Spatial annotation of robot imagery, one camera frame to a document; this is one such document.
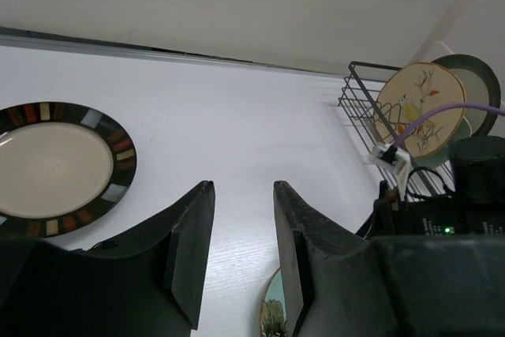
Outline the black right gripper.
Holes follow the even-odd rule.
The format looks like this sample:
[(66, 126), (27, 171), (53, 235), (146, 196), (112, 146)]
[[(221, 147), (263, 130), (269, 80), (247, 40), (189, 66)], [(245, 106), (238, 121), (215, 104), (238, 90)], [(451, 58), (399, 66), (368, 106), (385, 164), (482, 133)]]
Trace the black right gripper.
[[(504, 139), (449, 147), (454, 189), (434, 196), (386, 181), (356, 234), (274, 184), (275, 228), (292, 336), (501, 336)], [(366, 241), (363, 238), (374, 238)]]

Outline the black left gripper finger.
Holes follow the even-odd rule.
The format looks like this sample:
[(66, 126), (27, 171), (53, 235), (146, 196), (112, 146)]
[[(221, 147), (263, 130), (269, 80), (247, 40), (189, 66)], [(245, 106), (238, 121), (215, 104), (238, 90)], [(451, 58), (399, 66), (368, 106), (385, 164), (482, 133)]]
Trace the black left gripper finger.
[(90, 249), (1, 242), (4, 336), (188, 336), (198, 327), (215, 214), (203, 181)]

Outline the teal round flower plate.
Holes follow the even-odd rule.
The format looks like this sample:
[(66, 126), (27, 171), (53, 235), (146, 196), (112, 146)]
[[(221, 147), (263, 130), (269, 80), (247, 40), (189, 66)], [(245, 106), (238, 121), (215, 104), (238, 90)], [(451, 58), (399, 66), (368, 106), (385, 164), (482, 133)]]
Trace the teal round flower plate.
[(261, 337), (287, 337), (285, 297), (282, 275), (278, 268), (269, 279), (259, 312)]

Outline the beige bird pattern plate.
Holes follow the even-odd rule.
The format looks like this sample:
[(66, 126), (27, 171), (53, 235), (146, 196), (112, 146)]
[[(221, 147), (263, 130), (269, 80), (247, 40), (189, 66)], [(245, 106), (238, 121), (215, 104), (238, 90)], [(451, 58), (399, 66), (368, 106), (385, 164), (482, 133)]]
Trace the beige bird pattern plate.
[[(435, 63), (419, 62), (400, 69), (383, 86), (377, 103), (397, 135), (423, 114), (449, 103), (466, 101), (462, 82), (448, 69)], [(441, 112), (422, 125), (404, 141), (414, 158), (436, 154), (453, 136), (464, 117), (462, 108)], [(374, 117), (375, 127), (383, 141), (391, 143), (386, 122)]]

